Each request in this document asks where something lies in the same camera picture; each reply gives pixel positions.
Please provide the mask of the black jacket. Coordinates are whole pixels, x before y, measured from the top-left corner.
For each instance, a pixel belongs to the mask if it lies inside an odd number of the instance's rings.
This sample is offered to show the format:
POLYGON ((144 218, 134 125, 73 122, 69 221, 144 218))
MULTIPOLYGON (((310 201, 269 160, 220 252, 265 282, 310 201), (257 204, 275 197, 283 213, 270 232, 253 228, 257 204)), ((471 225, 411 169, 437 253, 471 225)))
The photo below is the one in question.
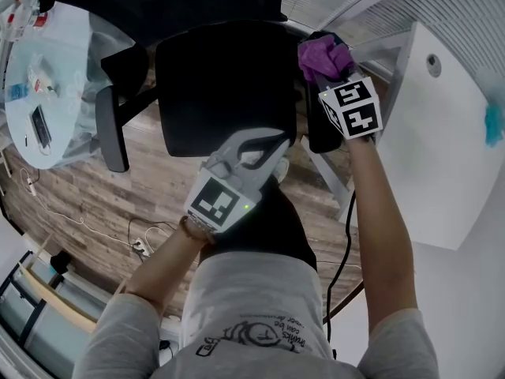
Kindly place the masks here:
POLYGON ((56 2, 84 9, 133 40, 122 54, 106 54, 101 67, 120 96, 135 96, 148 71, 146 49, 182 33, 207 30, 225 51, 222 60, 242 58, 276 68, 289 56, 282 0, 40 0, 42 11, 56 2))

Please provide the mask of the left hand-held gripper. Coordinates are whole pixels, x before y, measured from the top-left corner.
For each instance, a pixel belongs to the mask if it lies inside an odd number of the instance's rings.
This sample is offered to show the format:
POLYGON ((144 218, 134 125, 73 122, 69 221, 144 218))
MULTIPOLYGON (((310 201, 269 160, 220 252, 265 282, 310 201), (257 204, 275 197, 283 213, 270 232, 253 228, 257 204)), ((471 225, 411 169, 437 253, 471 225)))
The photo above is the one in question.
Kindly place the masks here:
POLYGON ((202 163, 185 212, 213 233, 227 231, 256 207, 260 188, 289 147, 289 136, 280 129, 234 133, 202 163), (247 150, 261 151, 261 157, 241 163, 241 154, 247 150))

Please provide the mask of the black office chair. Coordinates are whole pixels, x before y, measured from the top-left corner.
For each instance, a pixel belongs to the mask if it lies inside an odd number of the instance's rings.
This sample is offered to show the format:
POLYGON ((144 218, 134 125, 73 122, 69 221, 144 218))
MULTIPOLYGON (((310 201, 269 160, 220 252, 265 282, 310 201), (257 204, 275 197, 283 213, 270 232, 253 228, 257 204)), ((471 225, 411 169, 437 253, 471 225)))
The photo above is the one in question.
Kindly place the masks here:
POLYGON ((166 150, 174 157, 208 156, 233 133, 256 127, 280 129, 294 141, 296 39, 286 19, 282 26, 289 56, 276 68, 244 58, 222 60, 224 47, 204 29, 149 47, 147 75, 135 96, 120 96, 110 84, 118 94, 118 120, 124 126, 157 103, 166 150))

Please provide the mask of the teal cloth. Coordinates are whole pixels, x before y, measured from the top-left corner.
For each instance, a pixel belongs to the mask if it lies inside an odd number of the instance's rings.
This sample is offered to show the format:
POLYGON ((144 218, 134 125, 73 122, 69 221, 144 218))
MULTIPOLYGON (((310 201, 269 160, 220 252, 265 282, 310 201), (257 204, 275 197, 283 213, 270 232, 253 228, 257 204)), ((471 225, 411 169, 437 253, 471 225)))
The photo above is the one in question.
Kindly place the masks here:
POLYGON ((505 139, 505 115, 498 104, 490 103, 487 106, 484 124, 486 129, 485 140, 489 147, 494 147, 505 139))

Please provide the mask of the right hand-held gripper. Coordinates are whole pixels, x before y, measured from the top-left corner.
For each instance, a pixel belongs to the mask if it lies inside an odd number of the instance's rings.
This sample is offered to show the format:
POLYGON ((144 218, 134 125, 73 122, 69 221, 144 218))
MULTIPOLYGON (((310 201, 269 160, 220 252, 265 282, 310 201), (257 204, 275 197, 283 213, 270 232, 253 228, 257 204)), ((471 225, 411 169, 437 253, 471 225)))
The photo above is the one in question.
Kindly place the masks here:
POLYGON ((371 77, 353 73, 346 82, 330 87, 323 76, 319 101, 330 123, 347 140, 368 136, 383 129, 380 100, 371 77))

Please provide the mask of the small clear bottle red label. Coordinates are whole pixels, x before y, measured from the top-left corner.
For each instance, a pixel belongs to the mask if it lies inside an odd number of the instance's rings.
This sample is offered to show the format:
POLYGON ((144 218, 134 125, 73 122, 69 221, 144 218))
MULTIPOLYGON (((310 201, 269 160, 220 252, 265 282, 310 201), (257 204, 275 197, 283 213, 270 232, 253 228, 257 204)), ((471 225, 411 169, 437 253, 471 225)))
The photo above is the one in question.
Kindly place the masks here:
POLYGON ((28 65, 27 76, 30 85, 36 93, 48 96, 58 95, 58 84, 54 79, 51 64, 41 54, 34 54, 28 65))

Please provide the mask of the grey printed t-shirt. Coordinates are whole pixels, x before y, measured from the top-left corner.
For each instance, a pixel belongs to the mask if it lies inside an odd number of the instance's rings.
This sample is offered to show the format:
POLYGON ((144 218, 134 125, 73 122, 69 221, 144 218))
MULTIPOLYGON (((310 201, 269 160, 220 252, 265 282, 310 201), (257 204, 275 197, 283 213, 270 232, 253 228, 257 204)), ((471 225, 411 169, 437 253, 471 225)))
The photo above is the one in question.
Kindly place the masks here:
POLYGON ((223 253, 190 284, 178 353, 159 361, 160 319, 136 295, 103 311, 73 379, 439 379, 420 311, 382 320, 356 365, 336 361, 316 271, 271 253, 223 253))

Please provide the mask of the round light-blue table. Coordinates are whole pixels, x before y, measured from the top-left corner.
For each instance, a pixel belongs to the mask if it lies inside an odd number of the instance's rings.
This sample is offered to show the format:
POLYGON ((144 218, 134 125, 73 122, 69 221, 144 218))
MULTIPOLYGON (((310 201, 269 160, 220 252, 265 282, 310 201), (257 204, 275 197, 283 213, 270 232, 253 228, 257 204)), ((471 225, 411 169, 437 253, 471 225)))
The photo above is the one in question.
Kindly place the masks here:
POLYGON ((111 84, 100 62, 133 44, 104 19, 63 3, 54 5, 40 30, 28 30, 13 43, 4 87, 28 83, 27 69, 34 54, 46 58, 58 84, 57 96, 30 89, 26 98, 7 103, 5 92, 0 95, 11 139, 29 165, 47 170, 86 159, 99 149, 95 98, 111 84), (51 136, 48 148, 41 147, 32 124, 37 106, 42 107, 51 136))

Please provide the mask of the person's black trousers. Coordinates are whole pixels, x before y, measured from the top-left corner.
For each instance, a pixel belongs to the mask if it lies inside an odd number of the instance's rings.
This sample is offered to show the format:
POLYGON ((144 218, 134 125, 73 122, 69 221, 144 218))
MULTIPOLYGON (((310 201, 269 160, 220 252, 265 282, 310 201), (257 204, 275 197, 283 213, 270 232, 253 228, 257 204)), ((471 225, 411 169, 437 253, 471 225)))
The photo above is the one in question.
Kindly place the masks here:
POLYGON ((304 261, 317 268, 301 220, 292 202, 271 176, 260 190, 261 201, 231 228, 200 251, 200 261, 221 253, 273 253, 304 261))

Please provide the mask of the white square table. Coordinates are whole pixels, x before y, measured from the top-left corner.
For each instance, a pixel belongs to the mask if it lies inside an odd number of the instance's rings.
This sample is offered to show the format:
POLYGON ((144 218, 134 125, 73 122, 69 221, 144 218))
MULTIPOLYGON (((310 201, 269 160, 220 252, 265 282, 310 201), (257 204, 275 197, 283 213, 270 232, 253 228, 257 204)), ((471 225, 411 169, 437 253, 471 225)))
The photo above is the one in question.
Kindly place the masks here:
POLYGON ((358 63, 398 49, 383 129, 376 147, 410 237, 456 250, 477 221, 505 159, 505 143, 486 144, 488 102, 451 51, 423 24, 360 45, 358 63), (426 58, 435 54, 442 72, 432 77, 426 58))

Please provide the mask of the person's right forearm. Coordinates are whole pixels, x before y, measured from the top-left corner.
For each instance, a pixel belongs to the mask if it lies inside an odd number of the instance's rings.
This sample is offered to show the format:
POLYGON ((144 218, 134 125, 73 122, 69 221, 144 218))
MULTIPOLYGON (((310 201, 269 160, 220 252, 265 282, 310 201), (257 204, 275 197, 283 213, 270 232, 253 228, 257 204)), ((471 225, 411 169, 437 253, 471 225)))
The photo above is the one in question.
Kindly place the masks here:
POLYGON ((346 142, 356 193, 358 240, 368 330, 386 317, 417 308, 413 249, 376 146, 346 142))

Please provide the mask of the purple cloth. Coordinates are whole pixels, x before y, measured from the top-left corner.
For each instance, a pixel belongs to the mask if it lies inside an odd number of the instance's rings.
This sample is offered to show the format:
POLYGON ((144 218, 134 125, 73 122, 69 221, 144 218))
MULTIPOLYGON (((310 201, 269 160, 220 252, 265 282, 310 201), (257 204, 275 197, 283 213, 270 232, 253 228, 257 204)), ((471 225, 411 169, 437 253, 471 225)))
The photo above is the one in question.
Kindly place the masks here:
POLYGON ((298 65, 307 82, 314 82, 316 73, 322 73, 327 79, 340 81, 355 70, 355 62, 350 52, 312 53, 308 49, 309 37, 297 47, 298 65))

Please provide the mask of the black cap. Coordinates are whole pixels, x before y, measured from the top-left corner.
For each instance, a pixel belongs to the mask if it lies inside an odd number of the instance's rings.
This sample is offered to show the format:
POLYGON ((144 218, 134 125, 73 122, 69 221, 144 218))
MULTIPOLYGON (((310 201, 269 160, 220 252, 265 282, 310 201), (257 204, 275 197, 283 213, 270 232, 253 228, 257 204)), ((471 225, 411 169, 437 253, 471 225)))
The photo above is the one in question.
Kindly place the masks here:
POLYGON ((50 258, 50 266, 59 275, 64 275, 69 271, 72 257, 64 250, 60 250, 56 255, 50 258))

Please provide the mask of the black framed glass cabinet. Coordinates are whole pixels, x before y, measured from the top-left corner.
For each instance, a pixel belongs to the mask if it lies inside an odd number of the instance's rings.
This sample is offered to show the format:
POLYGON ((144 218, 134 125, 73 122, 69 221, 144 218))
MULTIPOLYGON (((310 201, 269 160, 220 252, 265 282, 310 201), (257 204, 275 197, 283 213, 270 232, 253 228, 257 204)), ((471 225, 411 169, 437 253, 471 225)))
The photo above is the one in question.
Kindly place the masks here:
POLYGON ((0 326, 23 350, 56 351, 62 317, 36 294, 18 265, 0 284, 0 326))

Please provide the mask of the person's left forearm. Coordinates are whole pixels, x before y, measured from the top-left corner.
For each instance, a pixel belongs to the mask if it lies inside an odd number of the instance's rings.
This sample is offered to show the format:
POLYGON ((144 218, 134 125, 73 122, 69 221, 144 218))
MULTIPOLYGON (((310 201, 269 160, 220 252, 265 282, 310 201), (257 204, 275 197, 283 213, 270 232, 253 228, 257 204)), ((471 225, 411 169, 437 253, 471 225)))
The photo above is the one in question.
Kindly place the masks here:
POLYGON ((177 230, 133 273, 125 292, 147 301, 162 316, 196 256, 211 242, 208 229, 183 217, 177 230))

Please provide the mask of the light wooden rack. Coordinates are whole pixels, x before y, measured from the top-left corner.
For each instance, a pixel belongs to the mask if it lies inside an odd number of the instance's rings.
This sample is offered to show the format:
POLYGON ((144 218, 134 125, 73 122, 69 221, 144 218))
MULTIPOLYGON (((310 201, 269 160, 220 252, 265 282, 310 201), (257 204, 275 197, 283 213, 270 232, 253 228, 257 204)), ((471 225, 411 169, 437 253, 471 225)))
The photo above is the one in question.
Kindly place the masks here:
POLYGON ((71 322, 86 333, 93 333, 97 320, 67 299, 63 298, 55 291, 54 288, 43 282, 43 280, 32 271, 32 265, 39 259, 39 256, 44 253, 50 237, 48 237, 41 246, 36 244, 28 234, 23 234, 22 238, 34 254, 26 267, 24 267, 20 261, 18 262, 18 266, 21 269, 23 276, 32 286, 33 290, 42 300, 60 313, 67 321, 71 322))

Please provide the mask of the blue label water bottle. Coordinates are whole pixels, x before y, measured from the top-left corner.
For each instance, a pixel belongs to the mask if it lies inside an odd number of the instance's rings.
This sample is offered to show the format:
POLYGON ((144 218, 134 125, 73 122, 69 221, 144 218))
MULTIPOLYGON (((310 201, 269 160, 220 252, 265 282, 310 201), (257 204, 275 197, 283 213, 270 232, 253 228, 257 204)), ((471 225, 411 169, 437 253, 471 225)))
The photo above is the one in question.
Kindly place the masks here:
POLYGON ((27 83, 7 86, 5 89, 5 101, 8 103, 19 99, 24 99, 29 95, 29 92, 30 85, 27 83))

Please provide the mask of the dark teal bag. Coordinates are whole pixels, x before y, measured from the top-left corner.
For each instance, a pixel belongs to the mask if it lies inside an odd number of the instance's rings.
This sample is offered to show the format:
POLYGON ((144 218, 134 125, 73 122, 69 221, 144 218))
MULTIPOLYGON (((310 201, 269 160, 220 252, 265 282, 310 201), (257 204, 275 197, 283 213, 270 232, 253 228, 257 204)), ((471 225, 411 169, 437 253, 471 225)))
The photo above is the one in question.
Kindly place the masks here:
POLYGON ((334 32, 313 32, 309 37, 312 53, 350 52, 350 47, 334 32))

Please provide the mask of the black smartphone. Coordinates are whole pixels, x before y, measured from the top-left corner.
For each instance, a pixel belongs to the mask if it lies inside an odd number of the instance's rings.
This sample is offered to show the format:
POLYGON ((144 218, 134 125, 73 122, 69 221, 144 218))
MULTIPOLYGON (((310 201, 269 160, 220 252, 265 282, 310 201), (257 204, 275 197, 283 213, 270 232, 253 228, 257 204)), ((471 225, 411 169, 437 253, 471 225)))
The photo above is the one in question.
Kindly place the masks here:
POLYGON ((51 143, 51 135, 43 116, 41 106, 37 106, 36 109, 32 112, 32 124, 41 147, 48 148, 51 143))

